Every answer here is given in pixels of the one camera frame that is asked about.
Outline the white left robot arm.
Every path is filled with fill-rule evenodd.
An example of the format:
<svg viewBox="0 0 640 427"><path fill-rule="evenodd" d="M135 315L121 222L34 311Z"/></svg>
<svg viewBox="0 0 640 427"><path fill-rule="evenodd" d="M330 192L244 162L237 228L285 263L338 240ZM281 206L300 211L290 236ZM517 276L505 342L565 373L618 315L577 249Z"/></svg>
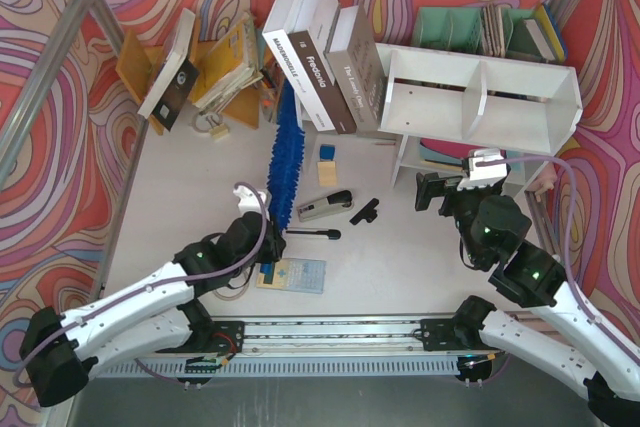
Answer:
<svg viewBox="0 0 640 427"><path fill-rule="evenodd" d="M286 245L269 211L271 196L246 182L234 187L239 218L223 233L193 242L157 270L109 296L62 313L48 306L30 318L14 383L41 407L78 394L104 370L155 351L207 347L214 323L199 299L243 272L279 260Z"/></svg>

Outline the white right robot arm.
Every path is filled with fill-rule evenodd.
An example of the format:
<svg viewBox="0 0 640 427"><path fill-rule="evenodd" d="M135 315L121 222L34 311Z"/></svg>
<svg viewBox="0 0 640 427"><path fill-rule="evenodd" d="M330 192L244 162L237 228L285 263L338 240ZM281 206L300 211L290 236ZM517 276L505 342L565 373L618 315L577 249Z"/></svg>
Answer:
<svg viewBox="0 0 640 427"><path fill-rule="evenodd" d="M424 350L496 349L514 355L571 388L607 426L639 423L639 348L578 287L568 261L527 241L532 226L503 184L511 160L498 149L479 149L458 176L416 176L416 211L442 201L460 235L463 265L489 273L489 282L512 303L563 336L556 341L475 295L445 320L423 319L416 338Z"/></svg>

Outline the blue microfiber duster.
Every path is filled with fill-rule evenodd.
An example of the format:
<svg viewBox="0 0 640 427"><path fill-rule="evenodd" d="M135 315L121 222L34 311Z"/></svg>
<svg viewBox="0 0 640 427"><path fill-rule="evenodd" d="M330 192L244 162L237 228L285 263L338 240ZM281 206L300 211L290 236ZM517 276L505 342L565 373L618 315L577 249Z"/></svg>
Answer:
<svg viewBox="0 0 640 427"><path fill-rule="evenodd" d="M269 213L279 233L268 237L276 241L279 250L276 256L267 256L260 265L260 273L270 276L273 264L284 249L282 233L288 228L293 203L297 194L300 171L304 160L304 130L298 124L295 92L288 81L284 82L277 118L277 131L272 145L272 156L267 176L267 189L271 195Z"/></svg>

